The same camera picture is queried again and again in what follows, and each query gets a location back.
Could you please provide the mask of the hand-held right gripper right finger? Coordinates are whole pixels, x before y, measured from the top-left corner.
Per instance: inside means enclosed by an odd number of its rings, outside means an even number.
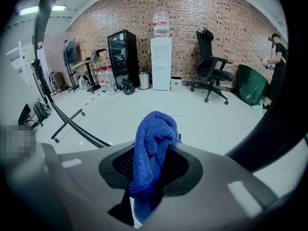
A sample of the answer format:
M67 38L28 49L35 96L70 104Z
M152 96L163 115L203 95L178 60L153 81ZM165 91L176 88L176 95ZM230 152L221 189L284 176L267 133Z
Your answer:
M203 175L185 195L161 200L149 218L151 231L235 230L278 199L266 184L229 157L181 143L170 148L198 159Z

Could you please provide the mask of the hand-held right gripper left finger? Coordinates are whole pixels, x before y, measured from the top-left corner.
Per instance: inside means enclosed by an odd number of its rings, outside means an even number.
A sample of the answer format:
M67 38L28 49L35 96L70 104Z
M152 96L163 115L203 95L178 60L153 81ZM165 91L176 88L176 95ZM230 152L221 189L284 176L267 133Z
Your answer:
M57 154L51 144L41 145L51 185L61 201L73 231L132 231L109 211L120 204L125 189L112 188L99 172L100 162L112 148Z

